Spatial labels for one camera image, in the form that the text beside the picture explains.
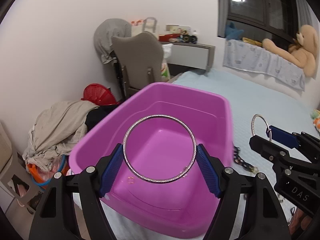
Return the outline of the person's right hand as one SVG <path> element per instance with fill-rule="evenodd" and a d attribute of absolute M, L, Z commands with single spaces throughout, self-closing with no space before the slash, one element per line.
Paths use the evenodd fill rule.
<path fill-rule="evenodd" d="M 291 222 L 289 223 L 290 235 L 293 235 L 298 228 L 305 230 L 311 221 L 312 221 L 311 217 L 309 217 L 302 210 L 297 208 L 291 219 Z"/>

